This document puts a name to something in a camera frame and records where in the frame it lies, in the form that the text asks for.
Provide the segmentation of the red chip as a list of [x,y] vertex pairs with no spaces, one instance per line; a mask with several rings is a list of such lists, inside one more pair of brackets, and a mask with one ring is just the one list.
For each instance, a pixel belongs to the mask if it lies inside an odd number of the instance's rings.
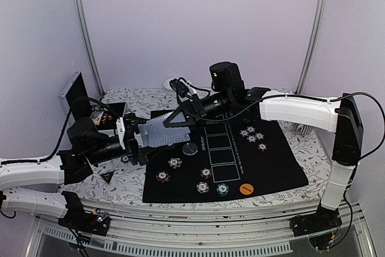
[[158,172],[156,179],[159,182],[166,183],[170,180],[170,175],[167,172]]
[[203,179],[209,179],[209,178],[212,176],[212,172],[211,172],[210,169],[203,168],[203,169],[201,169],[201,171],[200,171],[200,176],[201,176]]
[[266,151],[268,150],[267,145],[264,144],[264,143],[259,143],[259,144],[257,145],[257,148],[258,148],[258,150],[261,151],[261,152],[266,152]]

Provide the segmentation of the green poker chip stack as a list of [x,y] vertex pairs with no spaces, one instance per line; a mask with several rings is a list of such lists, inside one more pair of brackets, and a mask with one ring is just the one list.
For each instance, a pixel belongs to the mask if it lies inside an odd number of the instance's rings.
[[127,156],[121,157],[121,162],[127,163],[129,161],[129,158]]

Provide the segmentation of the orange big blind button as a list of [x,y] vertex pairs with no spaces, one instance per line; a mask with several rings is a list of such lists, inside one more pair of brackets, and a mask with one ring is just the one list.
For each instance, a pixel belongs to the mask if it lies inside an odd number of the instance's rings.
[[244,196],[249,196],[254,192],[254,187],[251,184],[242,184],[239,187],[239,192]]

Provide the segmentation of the blue card deck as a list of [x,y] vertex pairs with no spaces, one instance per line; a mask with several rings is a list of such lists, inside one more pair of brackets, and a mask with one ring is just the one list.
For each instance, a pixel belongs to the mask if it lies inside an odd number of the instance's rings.
[[166,128],[164,121],[171,116],[171,112],[162,114],[139,125],[139,134],[135,135],[139,147],[162,147],[176,143],[190,141],[189,127]]

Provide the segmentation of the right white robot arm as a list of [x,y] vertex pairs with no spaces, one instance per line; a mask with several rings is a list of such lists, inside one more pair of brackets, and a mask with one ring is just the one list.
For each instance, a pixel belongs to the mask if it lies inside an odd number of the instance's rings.
[[271,122],[289,122],[298,132],[318,129],[334,135],[331,171],[321,197],[320,209],[311,225],[323,231],[334,221],[334,212],[354,178],[362,157],[363,124],[353,94],[314,97],[283,93],[266,87],[246,88],[237,64],[224,61],[209,68],[211,88],[198,88],[183,77],[169,78],[164,88],[176,95],[177,113],[185,125],[224,122],[254,117]]

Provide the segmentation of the white chip cluster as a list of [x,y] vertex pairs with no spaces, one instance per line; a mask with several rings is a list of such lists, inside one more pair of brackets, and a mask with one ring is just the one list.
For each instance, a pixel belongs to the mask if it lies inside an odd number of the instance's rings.
[[247,128],[247,131],[248,131],[249,133],[253,134],[253,133],[255,133],[256,130],[255,130],[254,127],[249,126],[249,127]]
[[247,136],[247,141],[249,143],[254,143],[256,141],[256,137],[254,135]]
[[256,138],[258,140],[263,140],[264,139],[264,135],[262,133],[258,133],[258,134],[256,134]]

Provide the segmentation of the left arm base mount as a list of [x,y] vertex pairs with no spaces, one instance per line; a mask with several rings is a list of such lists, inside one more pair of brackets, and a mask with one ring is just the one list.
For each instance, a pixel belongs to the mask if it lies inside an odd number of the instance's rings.
[[107,212],[68,210],[63,218],[58,219],[60,226],[74,231],[86,232],[105,237],[108,233],[111,218]]

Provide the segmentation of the clear dealer button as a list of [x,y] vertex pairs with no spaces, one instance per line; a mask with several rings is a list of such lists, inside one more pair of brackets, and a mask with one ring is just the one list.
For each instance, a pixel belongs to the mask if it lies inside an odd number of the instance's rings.
[[193,156],[198,152],[198,147],[192,142],[187,142],[182,147],[182,152],[186,156]]

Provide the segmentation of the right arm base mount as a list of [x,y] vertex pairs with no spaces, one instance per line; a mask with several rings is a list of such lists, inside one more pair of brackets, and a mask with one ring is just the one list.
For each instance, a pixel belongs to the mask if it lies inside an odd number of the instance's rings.
[[297,237],[340,228],[342,218],[338,209],[326,209],[319,205],[314,213],[292,217],[289,226]]

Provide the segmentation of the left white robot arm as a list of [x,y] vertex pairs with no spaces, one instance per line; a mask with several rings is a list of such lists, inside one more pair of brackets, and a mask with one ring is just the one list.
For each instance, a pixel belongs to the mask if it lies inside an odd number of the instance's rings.
[[97,130],[90,117],[78,119],[67,129],[70,150],[55,150],[35,159],[1,160],[1,211],[30,212],[64,218],[76,229],[85,229],[89,216],[75,194],[44,193],[30,186],[77,184],[93,174],[93,167],[122,156],[143,159],[136,136],[147,119],[134,113],[118,117],[116,135]]

